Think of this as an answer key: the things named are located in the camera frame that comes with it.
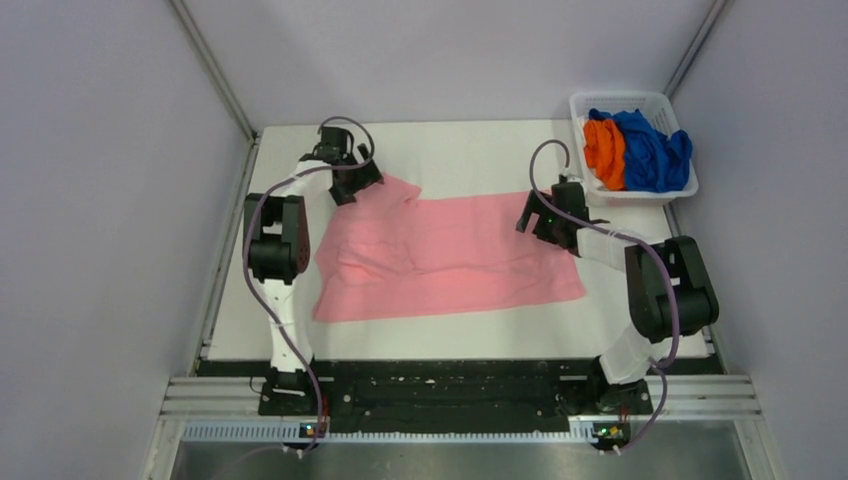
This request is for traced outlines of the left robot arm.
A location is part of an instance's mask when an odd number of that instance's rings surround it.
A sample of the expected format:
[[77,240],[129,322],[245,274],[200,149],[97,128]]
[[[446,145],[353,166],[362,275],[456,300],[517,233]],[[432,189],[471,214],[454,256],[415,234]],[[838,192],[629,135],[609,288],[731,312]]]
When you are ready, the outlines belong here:
[[243,210],[242,271],[270,324],[267,382],[272,394],[281,395],[302,414],[314,410],[321,399],[311,366],[313,350],[294,299],[296,280],[306,273],[312,256],[308,209],[322,199],[338,206],[351,204],[358,192],[383,180],[371,134],[357,144],[350,130],[329,121],[317,133],[318,142],[291,174],[263,193],[247,195]]

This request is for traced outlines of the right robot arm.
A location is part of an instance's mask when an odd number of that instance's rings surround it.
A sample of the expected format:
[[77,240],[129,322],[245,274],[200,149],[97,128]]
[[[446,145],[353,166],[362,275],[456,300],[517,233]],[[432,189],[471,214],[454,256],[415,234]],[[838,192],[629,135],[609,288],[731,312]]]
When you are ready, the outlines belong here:
[[625,276],[630,323],[596,357],[601,375],[586,385],[589,404],[600,412],[612,412],[626,400],[626,385],[674,362],[682,337],[718,320],[719,302],[694,238],[650,243],[592,219],[576,181],[562,178],[548,193],[531,189],[516,229]]

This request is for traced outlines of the pink t shirt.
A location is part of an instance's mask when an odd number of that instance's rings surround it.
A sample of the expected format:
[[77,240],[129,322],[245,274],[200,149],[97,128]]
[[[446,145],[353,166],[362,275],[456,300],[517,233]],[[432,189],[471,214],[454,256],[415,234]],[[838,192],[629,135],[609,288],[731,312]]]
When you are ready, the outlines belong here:
[[336,209],[315,255],[315,320],[452,315],[585,296],[570,253],[516,230],[526,194],[420,194],[387,177]]

